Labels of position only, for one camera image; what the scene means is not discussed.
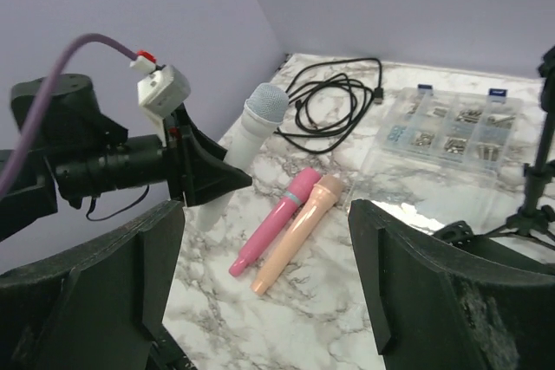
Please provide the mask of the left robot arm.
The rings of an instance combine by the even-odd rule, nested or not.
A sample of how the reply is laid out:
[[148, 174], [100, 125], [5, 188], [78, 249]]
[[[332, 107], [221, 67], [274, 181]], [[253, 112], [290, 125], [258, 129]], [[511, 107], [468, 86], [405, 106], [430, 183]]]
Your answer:
[[179, 105], [162, 134], [130, 137], [101, 113], [92, 80], [64, 74], [36, 140], [1, 200], [1, 238], [58, 211], [58, 198], [80, 209], [84, 198], [165, 182], [170, 197], [198, 206], [252, 183], [224, 162], [226, 150], [204, 135]]

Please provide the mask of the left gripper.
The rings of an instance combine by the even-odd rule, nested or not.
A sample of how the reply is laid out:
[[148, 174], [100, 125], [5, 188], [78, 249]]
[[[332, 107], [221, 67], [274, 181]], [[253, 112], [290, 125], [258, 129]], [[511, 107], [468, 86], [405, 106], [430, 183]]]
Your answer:
[[224, 162], [228, 152], [196, 127], [184, 104], [164, 119], [164, 134], [170, 199], [199, 206], [252, 185], [249, 174]]

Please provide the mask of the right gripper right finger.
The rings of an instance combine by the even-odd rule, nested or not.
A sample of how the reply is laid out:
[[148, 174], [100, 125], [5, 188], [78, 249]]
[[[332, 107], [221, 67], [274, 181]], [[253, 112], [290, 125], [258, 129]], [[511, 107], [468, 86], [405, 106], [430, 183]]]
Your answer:
[[553, 368], [551, 265], [489, 239], [450, 245], [368, 200], [349, 231], [386, 368]]

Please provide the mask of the white microphone grey head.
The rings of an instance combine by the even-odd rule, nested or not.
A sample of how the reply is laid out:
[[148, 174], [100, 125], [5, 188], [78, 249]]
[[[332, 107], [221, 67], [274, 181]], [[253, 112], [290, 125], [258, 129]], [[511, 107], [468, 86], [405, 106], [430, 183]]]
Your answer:
[[[289, 106], [288, 95], [270, 83], [260, 84], [245, 101], [240, 125], [224, 158], [227, 165], [245, 171], [264, 142], [281, 126]], [[234, 192], [200, 207], [195, 228], [209, 231], [221, 218]]]

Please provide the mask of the pink microphone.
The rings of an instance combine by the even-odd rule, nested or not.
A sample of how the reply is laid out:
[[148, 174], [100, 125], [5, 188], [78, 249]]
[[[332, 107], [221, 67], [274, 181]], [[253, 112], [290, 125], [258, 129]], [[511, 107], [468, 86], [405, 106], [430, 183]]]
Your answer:
[[229, 268], [233, 277], [240, 276], [270, 246], [297, 209], [307, 200], [322, 175], [311, 167], [304, 168], [285, 189], [283, 196], [253, 232]]

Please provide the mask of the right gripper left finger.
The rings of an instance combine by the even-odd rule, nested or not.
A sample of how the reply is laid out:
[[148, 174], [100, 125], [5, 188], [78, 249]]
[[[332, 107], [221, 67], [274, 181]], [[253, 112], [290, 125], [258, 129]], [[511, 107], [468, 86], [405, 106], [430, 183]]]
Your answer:
[[1, 276], [3, 369], [184, 369], [162, 324], [182, 204]]

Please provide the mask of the shock mount desk stand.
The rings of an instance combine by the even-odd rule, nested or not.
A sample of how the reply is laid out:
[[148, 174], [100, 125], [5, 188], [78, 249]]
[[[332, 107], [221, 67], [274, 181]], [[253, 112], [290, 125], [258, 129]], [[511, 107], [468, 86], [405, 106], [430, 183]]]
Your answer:
[[433, 233], [434, 238], [455, 245], [468, 242], [473, 236], [472, 228], [462, 220], [447, 224]]

